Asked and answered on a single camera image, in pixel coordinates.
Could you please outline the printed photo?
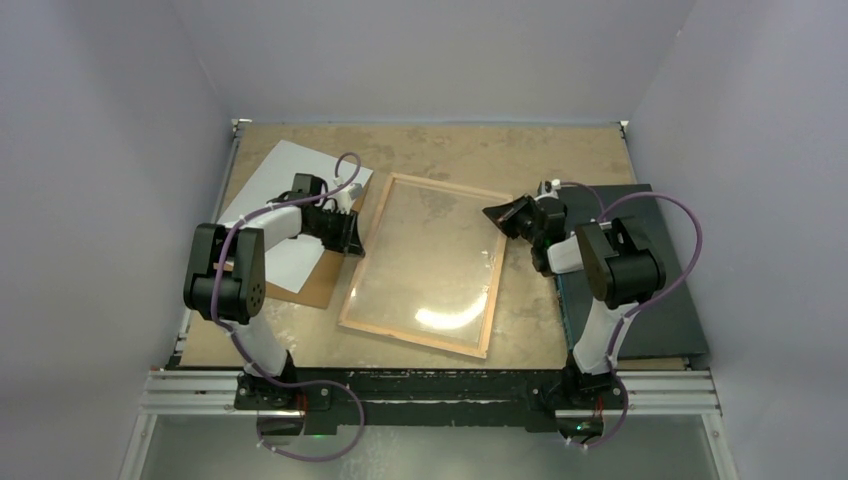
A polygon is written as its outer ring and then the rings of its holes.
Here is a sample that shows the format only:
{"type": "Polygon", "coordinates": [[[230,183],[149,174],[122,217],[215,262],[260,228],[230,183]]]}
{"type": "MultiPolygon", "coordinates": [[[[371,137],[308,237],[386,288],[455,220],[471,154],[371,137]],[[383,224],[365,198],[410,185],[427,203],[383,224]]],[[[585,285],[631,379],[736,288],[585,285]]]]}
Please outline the printed photo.
{"type": "MultiPolygon", "coordinates": [[[[343,180],[354,177],[361,185],[366,185],[372,176],[373,171],[367,167],[361,167],[355,173],[355,160],[351,157],[340,166],[336,162],[337,159],[328,154],[281,140],[223,210],[218,221],[229,226],[240,216],[264,206],[268,200],[290,190],[297,173],[313,174],[326,180],[331,188],[336,186],[336,176],[343,180]]],[[[268,247],[265,257],[266,280],[297,294],[323,253],[324,248],[318,239],[304,235],[268,247]]]]}

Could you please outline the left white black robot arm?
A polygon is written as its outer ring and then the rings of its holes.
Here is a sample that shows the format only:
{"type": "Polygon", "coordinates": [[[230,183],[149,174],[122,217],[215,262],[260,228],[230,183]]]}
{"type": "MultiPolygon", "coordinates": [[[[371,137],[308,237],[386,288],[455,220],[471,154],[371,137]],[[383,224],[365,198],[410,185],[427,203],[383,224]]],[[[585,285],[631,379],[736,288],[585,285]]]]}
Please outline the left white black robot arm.
{"type": "Polygon", "coordinates": [[[262,317],[267,294],[266,253],[285,240],[309,236],[329,251],[363,257],[354,203],[364,187],[354,179],[328,183],[298,173],[291,189],[231,224],[196,226],[183,286],[186,307],[219,328],[245,362],[245,371],[262,378],[259,395],[272,408],[297,399],[298,381],[291,355],[273,340],[262,317]]]}

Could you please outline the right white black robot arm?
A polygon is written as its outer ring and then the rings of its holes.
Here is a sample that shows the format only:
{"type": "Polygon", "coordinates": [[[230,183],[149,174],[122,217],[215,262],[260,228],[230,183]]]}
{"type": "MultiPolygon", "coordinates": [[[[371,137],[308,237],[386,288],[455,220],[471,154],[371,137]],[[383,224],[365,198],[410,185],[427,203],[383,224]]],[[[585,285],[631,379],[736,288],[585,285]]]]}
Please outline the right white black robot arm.
{"type": "Polygon", "coordinates": [[[612,385],[631,309],[666,283],[665,266],[641,222],[617,217],[567,228],[568,209],[557,194],[525,195],[482,209],[505,236],[531,245],[535,270],[544,276],[582,271],[593,296],[584,330],[564,367],[561,392],[576,407],[612,385]]]}

